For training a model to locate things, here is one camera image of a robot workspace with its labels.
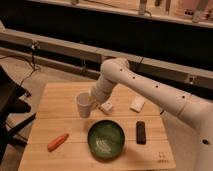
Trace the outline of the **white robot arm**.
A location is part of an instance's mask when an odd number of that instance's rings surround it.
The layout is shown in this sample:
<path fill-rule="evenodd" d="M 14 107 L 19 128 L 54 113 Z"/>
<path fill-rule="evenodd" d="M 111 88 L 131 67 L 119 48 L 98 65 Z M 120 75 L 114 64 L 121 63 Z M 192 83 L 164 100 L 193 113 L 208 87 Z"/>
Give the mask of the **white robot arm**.
<path fill-rule="evenodd" d="M 91 87 L 92 99 L 105 103 L 117 84 L 122 84 L 165 109 L 196 130 L 199 135 L 194 171 L 213 171 L 213 102 L 186 91 L 140 76 L 124 58 L 105 60 Z"/>

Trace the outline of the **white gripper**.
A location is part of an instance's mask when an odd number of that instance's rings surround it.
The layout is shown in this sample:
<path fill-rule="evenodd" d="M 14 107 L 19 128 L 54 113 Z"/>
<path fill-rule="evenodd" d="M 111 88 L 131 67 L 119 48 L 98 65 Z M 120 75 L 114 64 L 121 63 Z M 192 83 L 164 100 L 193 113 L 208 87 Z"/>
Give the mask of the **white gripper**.
<path fill-rule="evenodd" d="M 105 94 L 103 91 L 99 90 L 95 86 L 91 88 L 91 96 L 96 101 L 91 103 L 91 106 L 90 106 L 91 110 L 95 110 L 96 108 L 98 108 L 99 104 L 106 102 L 109 98 L 107 94 Z"/>

